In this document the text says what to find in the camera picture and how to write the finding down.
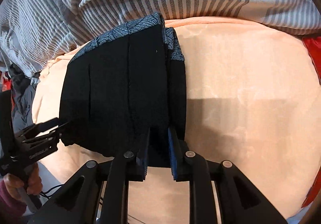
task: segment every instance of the blue gripper pad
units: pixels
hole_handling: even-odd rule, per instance
[[[173,144],[173,139],[172,139],[172,134],[170,129],[168,129],[168,144],[169,144],[172,175],[174,180],[177,180],[177,160],[175,156],[174,144]]]

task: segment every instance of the folded cloth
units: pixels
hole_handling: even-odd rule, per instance
[[[175,27],[185,57],[190,149],[231,160],[285,218],[295,215],[321,161],[321,89],[303,43],[247,20],[173,22],[165,24]],[[41,72],[34,122],[59,116],[72,57],[60,56]],[[110,159],[77,145],[58,147],[42,162],[61,182],[87,160]],[[188,223],[188,183],[173,182],[171,169],[150,167],[146,181],[130,183],[128,213],[144,223]]]
[[[150,163],[157,153],[169,166],[168,126],[184,139],[186,121],[184,56],[175,31],[154,13],[84,46],[68,64],[59,118],[77,125],[62,136],[65,145],[106,157],[137,150],[150,129]]]

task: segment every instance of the cable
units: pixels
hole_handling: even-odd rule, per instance
[[[128,216],[131,217],[131,218],[133,218],[133,219],[135,219],[135,220],[137,220],[137,221],[139,221],[139,222],[142,223],[142,224],[146,224],[146,223],[142,222],[141,220],[138,220],[138,219],[134,218],[133,216],[131,216],[131,215],[129,215],[129,214],[128,214]]]
[[[39,194],[40,196],[42,196],[42,197],[44,197],[44,198],[46,198],[46,199],[50,199],[50,197],[48,197],[46,194],[44,194],[43,192],[40,192],[40,194]]]
[[[43,191],[42,191],[42,192],[40,192],[39,195],[42,196],[42,197],[44,197],[44,198],[46,198],[46,199],[50,199],[53,194],[48,195],[48,193],[51,192],[52,190],[56,189],[56,188],[61,187],[62,185],[63,185],[63,184],[54,186],[54,187],[52,187],[51,189],[47,190],[46,192],[43,192]]]
[[[42,193],[44,193],[44,194],[48,194],[49,192],[51,192],[52,190],[54,190],[54,189],[56,189],[56,188],[59,188],[59,187],[61,187],[63,184],[60,184],[60,185],[57,185],[57,186],[54,186],[54,187],[52,187],[51,189],[49,189],[48,191],[46,191],[46,192],[42,192]]]

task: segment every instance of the gray cloth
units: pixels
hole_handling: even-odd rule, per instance
[[[14,133],[17,133],[33,124],[31,108],[37,85],[30,85],[30,79],[26,78],[21,69],[15,64],[9,68],[9,74],[14,102],[11,111],[12,129]]]
[[[47,61],[127,21],[160,12],[165,19],[229,16],[293,35],[321,29],[312,0],[4,0],[0,51],[31,77]]]

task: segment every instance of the black fabric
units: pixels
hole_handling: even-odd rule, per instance
[[[11,112],[13,132],[17,133],[33,124],[31,108],[37,85],[30,85],[30,79],[15,64],[9,68],[12,84],[13,108]]]
[[[0,93],[0,158],[14,146],[11,123],[11,90]]]
[[[68,65],[59,118],[73,120],[61,138],[104,156],[136,150],[149,128],[150,161],[169,166],[167,129],[178,126],[184,139],[184,61],[171,56],[162,26],[126,35],[85,53]]]

